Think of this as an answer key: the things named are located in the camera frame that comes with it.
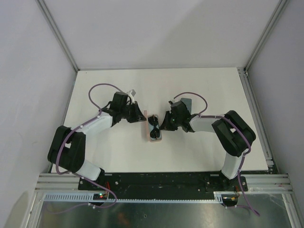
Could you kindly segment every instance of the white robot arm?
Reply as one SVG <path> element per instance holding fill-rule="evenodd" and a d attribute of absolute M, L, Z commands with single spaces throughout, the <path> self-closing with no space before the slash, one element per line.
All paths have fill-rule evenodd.
<path fill-rule="evenodd" d="M 176 131 L 178 127 L 182 127 L 185 132 L 205 131 L 216 133 L 227 152 L 221 173 L 229 180 L 234 179 L 237 176 L 243 153 L 248 150 L 246 142 L 239 133 L 233 130 L 232 126 L 223 119 L 216 120 L 212 116 L 201 118 L 198 114 L 191 115 L 182 101 L 170 102 L 170 104 L 171 111 L 166 112 L 160 130 Z M 226 113 L 225 119 L 230 120 L 252 145 L 256 135 L 235 111 Z"/>
<path fill-rule="evenodd" d="M 86 137 L 92 137 L 113 127 L 121 119 L 126 119 L 129 123 L 146 121 L 137 102 L 134 101 L 134 94 L 134 90 L 128 93 L 116 92 L 112 101 L 108 103 L 109 108 L 107 106 L 102 108 L 97 117 L 91 119 L 89 123 L 81 125 L 77 130 L 74 130 L 75 132 L 72 132 L 69 127 L 58 127 L 47 159 L 56 163 L 57 157 L 60 155 L 60 167 L 95 181 L 105 171 L 85 159 Z"/>

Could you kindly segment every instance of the gray metal floor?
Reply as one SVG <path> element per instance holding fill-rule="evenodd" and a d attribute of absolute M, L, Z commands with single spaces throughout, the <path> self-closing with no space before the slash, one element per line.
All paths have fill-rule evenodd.
<path fill-rule="evenodd" d="M 53 215 L 43 211 L 39 228 L 289 228 L 281 195 L 248 195 L 261 217 L 246 209 L 224 209 L 220 204 L 117 203 L 108 209 L 82 206 Z M 45 202 L 51 211 L 67 209 L 74 202 Z M 243 197 L 239 204 L 244 204 Z"/>

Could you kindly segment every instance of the white wall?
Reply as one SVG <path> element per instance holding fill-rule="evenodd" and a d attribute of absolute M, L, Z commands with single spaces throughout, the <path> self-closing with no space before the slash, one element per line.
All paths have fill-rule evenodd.
<path fill-rule="evenodd" d="M 75 73 L 34 0 L 0 1 L 0 31 L 0 227 L 17 228 Z"/>
<path fill-rule="evenodd" d="M 80 69 L 241 67 L 279 0 L 46 0 Z"/>
<path fill-rule="evenodd" d="M 292 0 L 249 71 L 279 168 L 304 213 L 304 1 Z"/>

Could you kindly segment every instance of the metal frame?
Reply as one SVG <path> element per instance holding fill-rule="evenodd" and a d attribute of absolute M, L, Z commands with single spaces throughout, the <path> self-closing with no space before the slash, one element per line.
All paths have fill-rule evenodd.
<path fill-rule="evenodd" d="M 238 74 L 240 76 L 245 96 L 247 98 L 250 111 L 252 113 L 253 121 L 256 125 L 257 135 L 261 141 L 262 149 L 264 152 L 264 156 L 267 162 L 267 165 L 269 167 L 270 174 L 272 174 L 272 171 L 274 171 L 274 159 L 273 159 L 273 153 L 270 149 L 269 140 L 266 135 L 266 131 L 263 125 L 262 117 L 260 114 L 260 110 L 258 108 L 258 104 L 254 95 L 254 92 L 251 87 L 251 83 L 248 79 L 248 72 L 245 72 L 244 69 L 238 68 L 237 69 Z"/>
<path fill-rule="evenodd" d="M 289 2 L 290 2 L 290 0 L 280 0 L 279 3 L 277 4 L 275 11 L 272 13 L 260 39 L 258 40 L 252 54 L 249 57 L 249 60 L 247 61 L 246 65 L 244 67 L 246 71 L 249 70 L 252 63 L 256 59 L 257 55 L 263 48 L 264 44 L 266 43 L 267 39 L 269 38 L 271 32 L 273 31 L 274 27 L 276 26 L 276 23 L 280 19 L 282 13 L 286 9 L 286 6 L 288 5 Z"/>
<path fill-rule="evenodd" d="M 292 227 L 301 227 L 303 220 L 297 212 L 294 192 L 288 174 L 245 174 L 247 180 L 247 194 L 281 194 Z M 56 173 L 43 173 L 39 176 L 35 194 L 32 200 L 29 216 L 24 223 L 24 228 L 37 226 L 42 211 L 43 202 L 90 202 L 94 193 L 104 191 L 80 191 L 78 190 L 79 177 L 72 174 L 58 175 Z M 234 192 L 214 192 L 214 200 L 128 200 L 120 199 L 118 202 L 131 203 L 222 203 L 222 194 L 235 194 Z"/>
<path fill-rule="evenodd" d="M 69 50 L 63 36 L 61 35 L 58 26 L 56 25 L 51 12 L 49 11 L 44 0 L 35 0 L 39 6 L 42 14 L 44 15 L 47 23 L 50 26 L 54 36 L 56 37 L 59 45 L 61 46 L 63 52 L 68 58 L 71 66 L 77 73 L 79 68 L 77 63 Z M 261 140 L 266 162 L 269 167 L 270 174 L 245 174 L 248 184 L 248 194 L 282 194 L 286 210 L 290 219 L 292 227 L 302 227 L 304 226 L 302 214 L 299 212 L 298 205 L 295 200 L 295 195 L 293 192 L 292 185 L 290 183 L 287 174 L 272 174 L 276 168 L 273 154 L 271 152 L 266 132 L 263 126 L 263 121 L 260 115 L 260 111 L 255 100 L 255 96 L 248 79 L 247 71 L 252 66 L 252 63 L 256 59 L 260 50 L 264 46 L 267 38 L 271 34 L 273 28 L 275 27 L 277 21 L 285 10 L 287 4 L 290 0 L 280 0 L 275 11 L 273 12 L 267 26 L 265 27 L 257 45 L 254 48 L 248 62 L 244 68 L 239 68 L 238 72 L 240 79 L 244 88 L 246 98 L 251 110 L 251 113 L 256 124 L 257 133 Z M 39 216 L 42 211 L 42 205 L 44 201 L 73 201 L 73 202 L 84 202 L 92 199 L 92 194 L 95 191 L 79 191 L 78 190 L 79 178 L 67 174 L 59 176 L 57 174 L 41 174 L 37 182 L 34 197 L 31 202 L 31 207 L 28 209 L 28 216 L 25 218 L 22 227 L 34 228 L 38 224 Z M 221 194 L 234 194 L 234 192 L 214 192 L 214 201 L 198 200 L 193 201 L 193 203 L 220 203 Z M 121 202 L 142 202 L 142 200 L 128 200 L 121 199 Z M 145 202 L 156 203 L 157 200 L 149 200 Z"/>
<path fill-rule="evenodd" d="M 59 45 L 61 46 L 63 52 L 65 53 L 67 59 L 69 60 L 72 68 L 75 70 L 75 72 L 77 73 L 79 71 L 79 68 L 77 66 L 76 61 L 74 60 L 74 57 L 70 51 L 70 49 L 68 48 L 65 40 L 63 39 L 63 36 L 61 35 L 59 28 L 57 26 L 57 24 L 55 23 L 51 12 L 49 11 L 46 3 L 44 2 L 44 0 L 36 0 L 36 3 L 38 5 L 38 7 L 40 8 L 43 16 L 45 17 L 50 29 L 52 30 L 55 38 L 57 39 Z"/>

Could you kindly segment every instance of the black mounting plate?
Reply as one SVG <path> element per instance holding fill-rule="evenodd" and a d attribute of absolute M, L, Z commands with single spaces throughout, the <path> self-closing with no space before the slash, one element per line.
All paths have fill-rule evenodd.
<path fill-rule="evenodd" d="M 80 181 L 78 190 L 101 190 Z M 212 200 L 214 191 L 236 191 L 236 186 L 240 190 L 236 178 L 223 185 L 220 172 L 105 173 L 96 182 L 102 186 L 108 182 L 118 199 L 129 200 Z M 246 178 L 241 182 L 248 191 Z"/>

